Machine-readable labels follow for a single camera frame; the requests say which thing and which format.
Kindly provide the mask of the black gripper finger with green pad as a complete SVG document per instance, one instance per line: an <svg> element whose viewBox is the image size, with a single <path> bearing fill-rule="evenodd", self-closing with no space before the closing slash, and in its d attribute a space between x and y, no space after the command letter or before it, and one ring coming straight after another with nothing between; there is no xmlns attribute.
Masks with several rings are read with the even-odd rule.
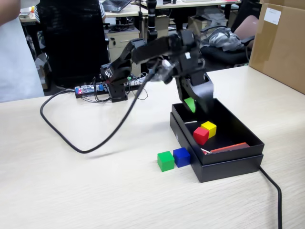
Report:
<svg viewBox="0 0 305 229"><path fill-rule="evenodd" d="M178 95L183 105L191 112L196 111L195 99L189 82L186 79L177 79Z"/></svg>

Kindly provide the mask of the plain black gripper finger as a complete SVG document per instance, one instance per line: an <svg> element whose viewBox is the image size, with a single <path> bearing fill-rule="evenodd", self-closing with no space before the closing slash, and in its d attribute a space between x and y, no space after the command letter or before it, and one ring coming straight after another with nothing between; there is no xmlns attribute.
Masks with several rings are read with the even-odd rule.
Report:
<svg viewBox="0 0 305 229"><path fill-rule="evenodd" d="M200 108L205 113L212 111L214 107L214 85L211 80L191 86L192 93L191 97L195 101L196 108Z"/></svg>

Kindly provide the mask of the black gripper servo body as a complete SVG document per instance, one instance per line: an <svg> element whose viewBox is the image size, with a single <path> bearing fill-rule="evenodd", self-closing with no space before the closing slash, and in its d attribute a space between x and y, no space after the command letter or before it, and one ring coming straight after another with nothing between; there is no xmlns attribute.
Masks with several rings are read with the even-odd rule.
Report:
<svg viewBox="0 0 305 229"><path fill-rule="evenodd" d="M176 84L178 91L206 91L210 87L205 74L205 61L200 51L179 53L177 62Z"/></svg>

